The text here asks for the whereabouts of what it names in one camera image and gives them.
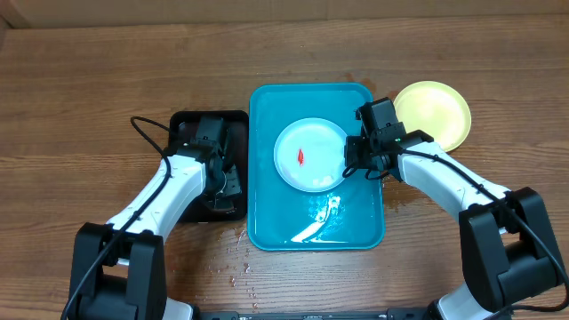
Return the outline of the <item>light blue plate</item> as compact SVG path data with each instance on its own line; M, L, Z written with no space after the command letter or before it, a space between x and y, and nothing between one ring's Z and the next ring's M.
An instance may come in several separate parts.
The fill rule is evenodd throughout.
M303 192L318 193L343 182L347 134L323 118L303 118L285 127L274 146L280 177Z

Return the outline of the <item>yellow plate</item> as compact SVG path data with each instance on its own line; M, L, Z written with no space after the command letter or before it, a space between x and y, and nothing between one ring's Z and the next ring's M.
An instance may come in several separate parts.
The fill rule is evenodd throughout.
M446 152L458 148L469 135L469 105L447 84L435 81L409 84L395 97L394 107L407 132L425 132Z

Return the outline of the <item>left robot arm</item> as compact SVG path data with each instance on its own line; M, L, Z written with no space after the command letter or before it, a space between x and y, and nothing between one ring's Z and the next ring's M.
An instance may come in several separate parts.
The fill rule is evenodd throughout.
M194 309L167 293L164 244L179 220L238 220L246 142L216 113L173 121L169 144L144 189L105 224L76 234L64 319L190 320Z

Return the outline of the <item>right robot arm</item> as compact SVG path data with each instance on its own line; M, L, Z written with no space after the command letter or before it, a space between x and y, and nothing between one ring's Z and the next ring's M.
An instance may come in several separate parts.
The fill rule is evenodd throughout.
M396 308L389 319L510 319L517 310L554 313L568 307L525 305L568 275L545 203L531 188L511 191L452 159L427 133L407 132L388 98L355 111L361 132L346 139L343 177L391 175L417 188L458 221L463 284L425 308Z

